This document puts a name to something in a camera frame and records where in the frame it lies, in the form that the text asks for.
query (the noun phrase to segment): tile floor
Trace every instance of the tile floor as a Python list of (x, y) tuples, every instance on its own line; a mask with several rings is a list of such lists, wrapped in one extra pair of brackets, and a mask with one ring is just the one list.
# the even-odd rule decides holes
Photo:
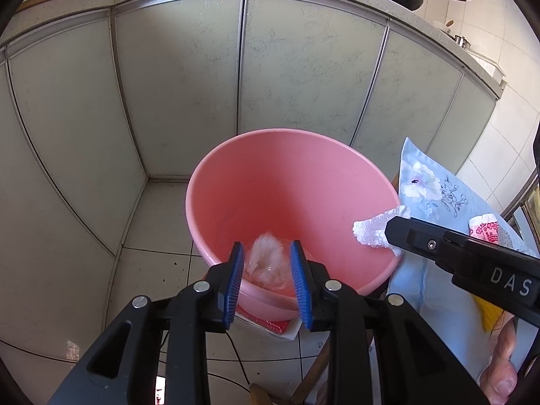
[[(110, 322), (136, 295), (153, 300), (171, 297), (202, 278), (208, 266), (193, 245), (185, 218), (187, 184), (148, 183), (133, 217), (114, 276)], [(287, 398), (319, 354), (328, 334), (310, 333), (303, 326), (294, 341), (263, 335), (248, 324), (235, 321), (229, 335), (249, 382), (276, 396)], [(248, 383), (231, 342), (224, 334), (206, 334), (208, 371), (237, 382)], [(160, 359), (166, 360), (167, 343)], [(158, 374), (164, 375), (160, 364)], [(210, 376), (212, 405), (248, 405), (249, 395), (238, 385)], [(313, 403), (316, 391), (306, 403)]]

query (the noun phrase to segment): cabinet door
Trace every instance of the cabinet door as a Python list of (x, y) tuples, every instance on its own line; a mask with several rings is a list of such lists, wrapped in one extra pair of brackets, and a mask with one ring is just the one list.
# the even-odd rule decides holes
[(240, 131), (296, 128), (350, 144), (384, 26), (296, 0), (248, 0)]
[(114, 257), (63, 203), (36, 161), (13, 107), (5, 64), (0, 111), (1, 338), (58, 358), (66, 358), (71, 341), (82, 355), (101, 333)]
[(72, 21), (44, 39), (39, 31), (21, 39), (31, 45), (18, 53), (18, 42), (8, 48), (13, 88), (53, 181), (116, 254), (145, 174), (120, 99), (109, 20), (62, 30)]
[(390, 32), (353, 148), (391, 179), (406, 137), (422, 151), (433, 140), (461, 72), (420, 44)]
[(116, 17), (128, 110), (151, 176), (189, 177), (236, 135), (241, 0), (177, 0)]
[(427, 155), (457, 173), (471, 153), (495, 108), (495, 100), (466, 76)]

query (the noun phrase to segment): pink plastic basin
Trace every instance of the pink plastic basin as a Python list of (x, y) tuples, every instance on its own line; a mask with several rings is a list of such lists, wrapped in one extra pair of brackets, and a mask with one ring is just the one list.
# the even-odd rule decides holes
[[(249, 249), (266, 232), (300, 239), (332, 278), (369, 294), (398, 259), (358, 243), (353, 222), (399, 205), (373, 163), (342, 143), (294, 129), (234, 137), (199, 163), (187, 188), (186, 215), (204, 260), (228, 260), (234, 241)], [(296, 318), (296, 298), (242, 280), (239, 305), (269, 321)]]

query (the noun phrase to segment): screw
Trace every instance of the screw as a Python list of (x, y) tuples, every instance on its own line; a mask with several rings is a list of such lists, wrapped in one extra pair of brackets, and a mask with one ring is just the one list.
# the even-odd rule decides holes
[(341, 282), (338, 280), (328, 280), (325, 283), (325, 287), (329, 291), (339, 291), (341, 289)]
[(148, 304), (148, 299), (144, 295), (135, 297), (133, 301), (131, 302), (131, 305), (133, 305), (135, 309), (144, 308), (147, 304)]
[(206, 292), (210, 289), (210, 284), (204, 280), (201, 280), (193, 285), (193, 289), (195, 289), (195, 292)]
[(403, 304), (403, 297), (399, 294), (390, 294), (387, 300), (392, 306), (401, 306)]

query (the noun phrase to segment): blue floral cloth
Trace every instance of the blue floral cloth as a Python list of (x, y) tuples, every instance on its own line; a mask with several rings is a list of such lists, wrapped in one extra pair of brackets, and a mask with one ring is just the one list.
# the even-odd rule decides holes
[[(469, 219), (496, 212), (452, 173), (422, 153), (409, 139), (401, 153), (399, 196), (411, 208), (411, 217), (436, 223), (461, 233), (469, 233)], [(500, 216), (515, 250), (533, 255), (522, 239)], [(454, 286), (452, 276), (435, 262), (404, 252), (394, 272), (388, 293), (402, 294), (420, 313), (445, 344), (477, 380), (488, 365), (489, 333), (472, 296)], [(518, 346), (512, 362), (523, 362), (537, 329), (520, 320)]]

